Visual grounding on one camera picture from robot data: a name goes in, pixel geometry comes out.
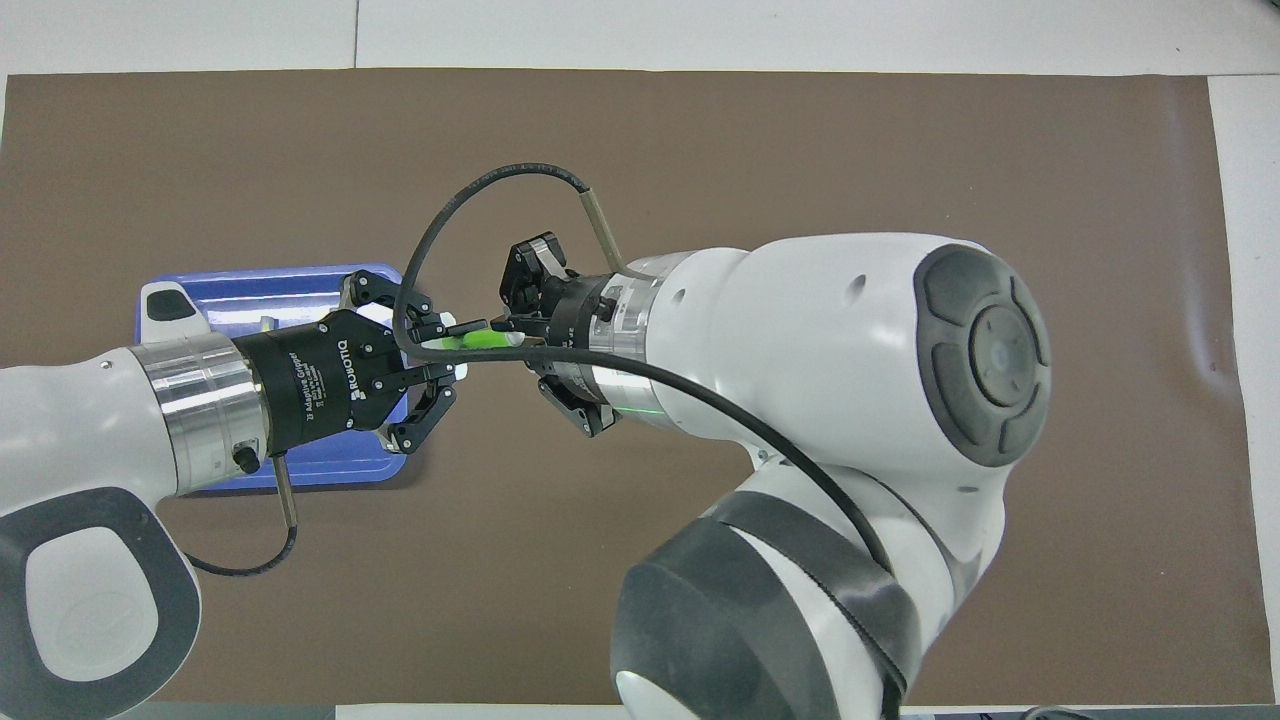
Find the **blue plastic bin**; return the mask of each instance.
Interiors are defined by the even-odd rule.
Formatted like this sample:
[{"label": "blue plastic bin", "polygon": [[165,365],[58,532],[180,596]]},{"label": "blue plastic bin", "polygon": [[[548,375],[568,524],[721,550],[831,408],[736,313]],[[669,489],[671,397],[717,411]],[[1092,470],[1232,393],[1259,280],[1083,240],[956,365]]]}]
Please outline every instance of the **blue plastic bin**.
[{"label": "blue plastic bin", "polygon": [[[186,273],[161,275],[156,281],[177,282],[191,296],[209,325],[228,337],[261,332],[262,316],[274,318],[278,327],[314,323],[338,306],[342,278],[356,270],[369,270],[392,282],[401,274],[390,265],[320,265],[307,268],[275,268],[221,273]],[[360,314],[379,323],[389,323],[392,311],[381,306],[365,306]],[[141,340],[142,307],[134,338]],[[404,419],[407,400],[392,411],[393,421]],[[403,455],[381,448],[370,432],[347,430],[289,451],[289,477],[294,486],[338,486],[378,483],[404,466]],[[274,488],[271,464],[252,475],[233,478],[212,486],[210,491]]]}]

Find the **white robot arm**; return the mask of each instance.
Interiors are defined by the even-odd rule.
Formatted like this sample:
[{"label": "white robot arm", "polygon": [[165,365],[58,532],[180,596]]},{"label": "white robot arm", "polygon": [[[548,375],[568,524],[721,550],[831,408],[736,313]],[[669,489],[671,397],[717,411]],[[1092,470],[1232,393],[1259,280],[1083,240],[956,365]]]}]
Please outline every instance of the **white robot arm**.
[{"label": "white robot arm", "polygon": [[[349,305],[394,306],[390,328],[340,307],[230,341],[160,288],[148,322],[177,337],[0,370],[0,716],[109,717],[182,665],[200,596],[160,498],[348,428],[412,452],[454,398],[454,366],[486,360],[526,361],[588,436],[626,416],[754,459],[625,579],[611,673],[634,717],[896,714],[991,562],[1005,479],[1044,421],[1029,292],[979,246],[936,236],[791,238],[584,277],[547,233],[512,247],[493,325],[539,345],[424,350],[477,334],[411,290],[433,232],[484,184],[547,168],[456,197],[398,290],[346,281]],[[608,234],[598,208],[593,224]],[[420,405],[387,424],[420,383]]]}]

